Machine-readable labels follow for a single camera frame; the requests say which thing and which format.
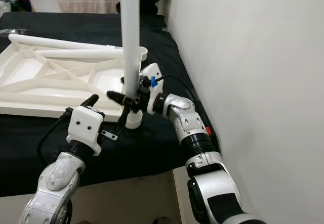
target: white plastic tray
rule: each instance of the white plastic tray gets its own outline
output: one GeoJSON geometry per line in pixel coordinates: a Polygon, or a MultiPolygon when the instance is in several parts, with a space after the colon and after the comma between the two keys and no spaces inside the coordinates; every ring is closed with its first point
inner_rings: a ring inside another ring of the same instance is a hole
{"type": "Polygon", "coordinates": [[[116,122],[122,107],[106,92],[123,92],[123,62],[52,60],[34,52],[50,49],[12,43],[0,54],[0,113],[59,117],[65,107],[98,94],[95,108],[105,113],[105,121],[116,122]]]}

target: blue connector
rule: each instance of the blue connector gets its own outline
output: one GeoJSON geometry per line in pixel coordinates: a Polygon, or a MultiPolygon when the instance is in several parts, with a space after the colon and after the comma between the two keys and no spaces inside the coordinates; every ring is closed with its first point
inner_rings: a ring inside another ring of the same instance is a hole
{"type": "Polygon", "coordinates": [[[152,87],[157,86],[157,81],[155,81],[155,76],[153,76],[153,77],[151,78],[151,86],[152,86],[152,87]]]}

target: white cylinder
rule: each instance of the white cylinder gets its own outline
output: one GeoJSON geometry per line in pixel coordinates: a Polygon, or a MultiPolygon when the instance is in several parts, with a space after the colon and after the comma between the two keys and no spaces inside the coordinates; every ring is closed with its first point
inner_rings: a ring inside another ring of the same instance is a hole
{"type": "Polygon", "coordinates": [[[9,34],[9,40],[11,42],[25,43],[31,46],[40,46],[40,47],[51,47],[59,49],[104,49],[109,48],[113,49],[115,46],[102,46],[99,44],[92,43],[78,43],[71,41],[64,41],[51,38],[41,38],[27,35],[19,34],[9,34]]]}
{"type": "Polygon", "coordinates": [[[139,0],[120,0],[125,93],[134,98],[139,85],[139,0]]]}
{"type": "Polygon", "coordinates": [[[47,58],[121,59],[123,57],[123,49],[38,50],[35,52],[47,58]]]}

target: white pipe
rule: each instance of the white pipe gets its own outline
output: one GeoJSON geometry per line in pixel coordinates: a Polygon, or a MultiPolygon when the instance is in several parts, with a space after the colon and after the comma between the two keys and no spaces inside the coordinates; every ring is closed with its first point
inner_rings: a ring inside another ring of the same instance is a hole
{"type": "Polygon", "coordinates": [[[134,98],[139,86],[139,0],[120,0],[124,49],[125,94],[134,98]]]}
{"type": "Polygon", "coordinates": [[[92,44],[92,43],[78,43],[78,42],[64,41],[58,39],[19,35],[13,33],[9,34],[9,40],[11,42],[25,43],[31,46],[51,47],[51,48],[59,48],[59,49],[104,49],[104,48],[114,49],[115,48],[115,46],[102,46],[99,44],[92,44]]]}
{"type": "Polygon", "coordinates": [[[46,58],[121,59],[123,57],[123,49],[38,50],[35,52],[46,58]]]}

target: floor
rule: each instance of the floor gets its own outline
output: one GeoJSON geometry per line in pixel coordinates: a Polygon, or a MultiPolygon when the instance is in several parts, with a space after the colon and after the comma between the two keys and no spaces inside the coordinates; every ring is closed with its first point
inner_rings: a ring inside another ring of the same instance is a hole
{"type": "MultiPolygon", "coordinates": [[[[18,223],[31,196],[0,198],[0,223],[18,223]]],[[[163,216],[180,224],[171,172],[81,187],[72,202],[71,224],[151,224],[163,216]]]]}

